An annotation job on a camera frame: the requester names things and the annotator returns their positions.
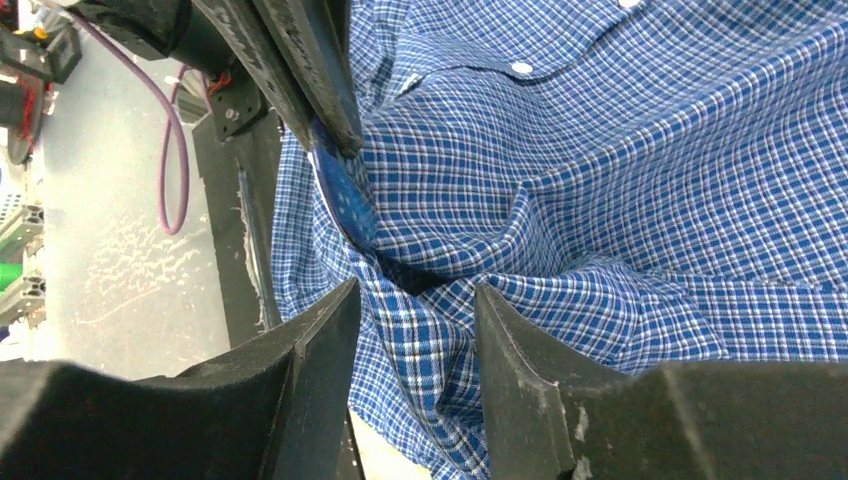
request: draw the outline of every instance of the green object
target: green object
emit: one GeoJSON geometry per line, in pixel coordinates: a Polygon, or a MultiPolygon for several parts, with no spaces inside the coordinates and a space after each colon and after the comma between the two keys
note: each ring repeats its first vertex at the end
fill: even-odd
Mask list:
{"type": "Polygon", "coordinates": [[[23,273],[23,265],[18,265],[16,263],[0,263],[0,290],[6,290],[6,287],[20,278],[23,273]]]}

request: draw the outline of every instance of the black metal bracket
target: black metal bracket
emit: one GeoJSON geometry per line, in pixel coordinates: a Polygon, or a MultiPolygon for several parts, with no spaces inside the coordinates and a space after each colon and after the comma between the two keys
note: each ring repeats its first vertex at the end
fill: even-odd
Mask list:
{"type": "Polygon", "coordinates": [[[247,131],[268,114],[268,104],[256,82],[240,65],[232,68],[231,82],[214,92],[209,103],[218,140],[247,131]]]}
{"type": "Polygon", "coordinates": [[[492,478],[848,478],[848,365],[664,364],[638,378],[476,292],[492,478]]]}
{"type": "Polygon", "coordinates": [[[174,378],[0,363],[0,478],[335,478],[359,309],[351,280],[174,378]]]}
{"type": "Polygon", "coordinates": [[[50,82],[53,78],[46,50],[3,29],[0,29],[0,66],[11,70],[12,74],[32,76],[42,82],[50,82]]]}
{"type": "Polygon", "coordinates": [[[147,60],[174,58],[210,77],[233,62],[223,38],[190,0],[81,0],[70,11],[147,60]]]}
{"type": "Polygon", "coordinates": [[[309,149],[318,118],[346,157],[362,146],[347,59],[348,0],[192,0],[309,149]]]}
{"type": "Polygon", "coordinates": [[[64,84],[82,59],[79,31],[68,22],[63,24],[57,32],[51,32],[51,37],[47,45],[47,59],[53,73],[51,81],[64,84]]]}

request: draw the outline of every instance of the white floor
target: white floor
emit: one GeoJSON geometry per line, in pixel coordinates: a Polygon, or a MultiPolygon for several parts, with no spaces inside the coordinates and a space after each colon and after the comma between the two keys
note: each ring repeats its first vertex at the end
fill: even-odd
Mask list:
{"type": "Polygon", "coordinates": [[[407,460],[356,414],[352,414],[352,417],[367,480],[430,479],[430,472],[407,460]]]}

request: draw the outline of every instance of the plaid fabric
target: plaid fabric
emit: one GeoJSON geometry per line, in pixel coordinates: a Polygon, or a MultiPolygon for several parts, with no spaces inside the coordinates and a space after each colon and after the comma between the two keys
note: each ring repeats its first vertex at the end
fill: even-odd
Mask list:
{"type": "Polygon", "coordinates": [[[630,374],[848,358],[844,2],[484,3],[354,7],[376,253],[284,142],[277,301],[361,280],[367,423],[434,478],[489,476],[480,283],[630,374]]]}

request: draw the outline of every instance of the blue plaid shirt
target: blue plaid shirt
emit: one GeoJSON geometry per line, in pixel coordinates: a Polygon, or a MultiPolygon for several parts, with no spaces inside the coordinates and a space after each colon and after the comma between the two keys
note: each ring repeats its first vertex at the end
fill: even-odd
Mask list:
{"type": "Polygon", "coordinates": [[[285,318],[349,277],[351,407],[436,479],[487,478],[474,287],[588,357],[848,358],[848,6],[360,0],[377,254],[284,141],[285,318]]]}

